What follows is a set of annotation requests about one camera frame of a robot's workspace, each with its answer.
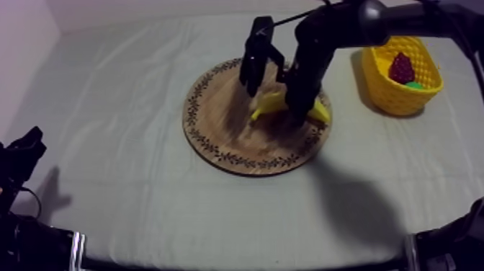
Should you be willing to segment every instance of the plastic basket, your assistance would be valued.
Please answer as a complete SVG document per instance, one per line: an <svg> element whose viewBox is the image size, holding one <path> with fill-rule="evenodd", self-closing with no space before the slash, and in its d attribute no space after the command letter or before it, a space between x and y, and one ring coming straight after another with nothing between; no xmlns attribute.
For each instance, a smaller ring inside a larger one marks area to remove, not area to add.
<svg viewBox="0 0 484 271"><path fill-rule="evenodd" d="M388 77L393 59L399 52L410 58L415 81L424 89L414 89ZM429 52L416 37L391 37L384 46L365 48L362 64L370 99L392 115L418 112L443 87L442 78Z"/></svg>

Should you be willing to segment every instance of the wrinkled cloth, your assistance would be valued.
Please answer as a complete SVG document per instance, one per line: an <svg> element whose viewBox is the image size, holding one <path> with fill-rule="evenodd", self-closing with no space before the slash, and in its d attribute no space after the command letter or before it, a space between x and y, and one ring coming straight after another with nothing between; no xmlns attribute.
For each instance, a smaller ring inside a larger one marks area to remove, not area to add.
<svg viewBox="0 0 484 271"><path fill-rule="evenodd" d="M33 125L44 131L48 151L26 183L41 194L43 221L86 234L88 257L122 264L340 267L389 259L402 235L443 226L484 196L480 92L458 47L438 38L423 40L444 89L420 115L375 109L360 49L337 50L323 80L331 133L314 161L251 179L198 157L182 130L187 92L243 55L258 15L63 36L8 132L10 141ZM289 61L295 25L274 34ZM35 212L31 201L19 197L15 210Z"/></svg>

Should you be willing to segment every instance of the white wall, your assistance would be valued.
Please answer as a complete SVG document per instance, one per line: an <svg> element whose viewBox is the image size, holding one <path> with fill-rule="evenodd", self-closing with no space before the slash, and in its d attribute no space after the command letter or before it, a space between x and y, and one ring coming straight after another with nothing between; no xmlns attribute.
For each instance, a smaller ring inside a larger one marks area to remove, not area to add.
<svg viewBox="0 0 484 271"><path fill-rule="evenodd" d="M59 30L44 0L0 0L1 141L58 38Z"/></svg>
<svg viewBox="0 0 484 271"><path fill-rule="evenodd" d="M381 0L388 6L415 0ZM62 32L149 17L227 12L304 12L321 0L48 0Z"/></svg>

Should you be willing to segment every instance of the wooden plate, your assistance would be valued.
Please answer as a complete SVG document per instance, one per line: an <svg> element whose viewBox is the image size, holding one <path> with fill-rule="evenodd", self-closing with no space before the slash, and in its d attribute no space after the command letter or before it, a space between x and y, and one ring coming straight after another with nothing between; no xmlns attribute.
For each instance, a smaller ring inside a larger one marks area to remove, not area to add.
<svg viewBox="0 0 484 271"><path fill-rule="evenodd" d="M238 80L241 58L203 74L190 89L183 109L183 129L193 149L210 164L248 176L288 172L304 164L323 145L330 127L306 121L296 128L289 112L250 121L256 101L267 92L285 92L268 63L264 81L252 99ZM318 96L331 112L326 95Z"/></svg>

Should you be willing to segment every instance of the strawberry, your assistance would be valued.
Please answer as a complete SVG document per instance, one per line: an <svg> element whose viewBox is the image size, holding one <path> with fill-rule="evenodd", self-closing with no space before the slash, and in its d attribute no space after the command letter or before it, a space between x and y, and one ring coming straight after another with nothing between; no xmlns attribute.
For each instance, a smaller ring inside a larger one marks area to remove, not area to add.
<svg viewBox="0 0 484 271"><path fill-rule="evenodd" d="M415 71L412 68L410 58L403 53L398 53L393 60L388 76L400 84L407 84L408 82L414 81Z"/></svg>

